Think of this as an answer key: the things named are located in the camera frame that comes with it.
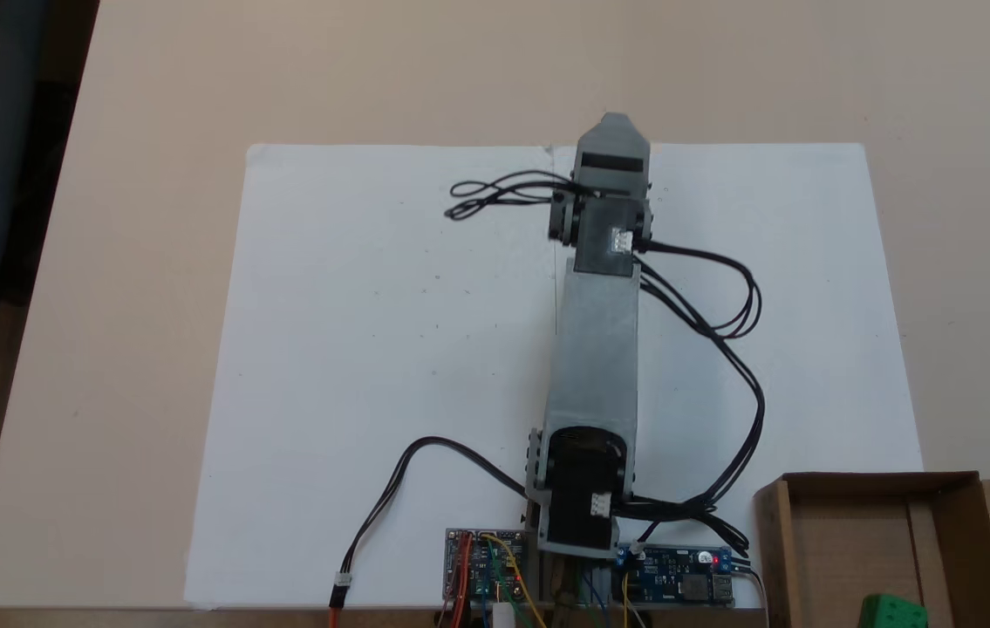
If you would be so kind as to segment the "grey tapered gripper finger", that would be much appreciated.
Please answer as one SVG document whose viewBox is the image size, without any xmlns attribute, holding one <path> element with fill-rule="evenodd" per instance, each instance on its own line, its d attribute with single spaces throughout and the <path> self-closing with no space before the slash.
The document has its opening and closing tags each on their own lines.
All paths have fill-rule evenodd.
<svg viewBox="0 0 990 628">
<path fill-rule="evenodd" d="M 650 141 L 638 130 L 629 115 L 607 112 L 585 132 L 577 143 L 579 154 L 618 156 L 618 158 L 647 158 Z"/>
</svg>

